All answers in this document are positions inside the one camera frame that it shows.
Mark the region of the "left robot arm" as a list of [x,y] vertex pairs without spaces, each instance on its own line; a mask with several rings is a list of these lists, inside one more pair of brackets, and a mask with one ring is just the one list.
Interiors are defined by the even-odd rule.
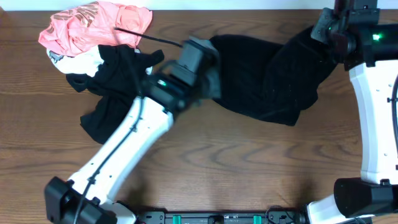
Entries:
[[54,177],[45,186],[52,223],[135,223],[136,215],[115,197],[143,155],[192,104],[219,98],[220,57],[209,40],[191,37],[178,60],[169,60],[145,77],[139,94],[102,148],[68,180]]

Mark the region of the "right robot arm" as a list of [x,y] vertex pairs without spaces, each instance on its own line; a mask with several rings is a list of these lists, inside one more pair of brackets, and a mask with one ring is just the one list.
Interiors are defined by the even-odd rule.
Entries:
[[336,1],[312,30],[349,72],[363,158],[359,177],[336,180],[330,196],[307,205],[306,223],[370,223],[397,212],[397,25],[379,17],[377,0]]

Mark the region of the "black velvet skirt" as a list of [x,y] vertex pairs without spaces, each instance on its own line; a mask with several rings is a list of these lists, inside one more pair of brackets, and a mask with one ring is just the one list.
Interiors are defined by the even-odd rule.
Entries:
[[337,66],[330,47],[312,39],[311,31],[301,31],[286,44],[245,35],[213,36],[210,42],[221,60],[216,103],[259,121],[295,126]]

